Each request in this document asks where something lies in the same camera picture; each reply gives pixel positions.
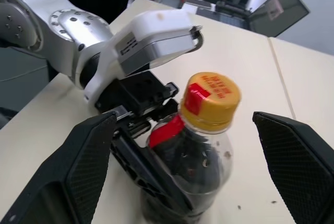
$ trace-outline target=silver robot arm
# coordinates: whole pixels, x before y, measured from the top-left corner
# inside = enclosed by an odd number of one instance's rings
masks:
[[[72,79],[81,51],[111,37],[106,21],[68,0],[0,0],[0,39],[44,56]]]
[[[0,40],[45,57],[85,90],[90,105],[115,78],[199,49],[199,31],[186,12],[162,10],[136,16],[113,36],[106,21],[68,0],[0,0]],[[82,70],[97,55],[94,75],[82,85]]]

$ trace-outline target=clear plastic bottle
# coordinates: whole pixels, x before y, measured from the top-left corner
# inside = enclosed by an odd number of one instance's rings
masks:
[[[182,216],[143,192],[142,209],[149,221],[197,223],[212,205],[232,171],[233,151],[225,131],[240,99],[237,85],[225,76],[199,73],[190,78],[178,112],[153,128],[147,145],[194,211]]]

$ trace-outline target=cable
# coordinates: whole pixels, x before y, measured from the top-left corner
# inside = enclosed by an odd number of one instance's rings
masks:
[[[24,74],[20,74],[20,75],[14,76],[14,77],[12,77],[12,78],[8,78],[8,79],[0,80],[0,82],[6,82],[6,81],[13,80],[13,79],[17,79],[17,78],[22,77],[22,76],[24,76],[24,75],[32,74],[32,73],[34,73],[34,72],[36,72],[36,71],[38,71],[38,70],[41,70],[41,69],[43,69],[43,68],[46,68],[46,67],[47,67],[47,66],[42,66],[42,67],[36,68],[36,69],[34,69],[34,70],[28,71],[28,72],[26,72],[26,73],[24,73]]]
[[[28,52],[28,51],[26,51],[26,50],[23,50],[23,49],[21,49],[21,48],[15,48],[15,47],[10,47],[10,48],[13,49],[13,50],[16,50],[16,51],[18,51],[18,52],[20,52],[20,53],[28,54],[28,55],[30,55],[30,56],[32,56],[32,57],[39,58],[39,59],[41,59],[41,60],[45,60],[45,59],[46,59],[46,58],[40,57],[40,56],[38,56],[38,55],[35,55],[35,54],[33,54],[33,53],[30,53],[30,52]]]
[[[194,51],[196,51],[196,50],[198,50],[198,49],[200,49],[202,47],[202,45],[204,43],[204,38],[203,38],[203,35],[200,33],[201,29],[202,29],[202,26],[196,26],[196,27],[193,27],[190,30],[192,38],[193,38],[193,40],[197,40],[197,44],[195,45],[195,48],[189,50],[186,53],[194,52]]]

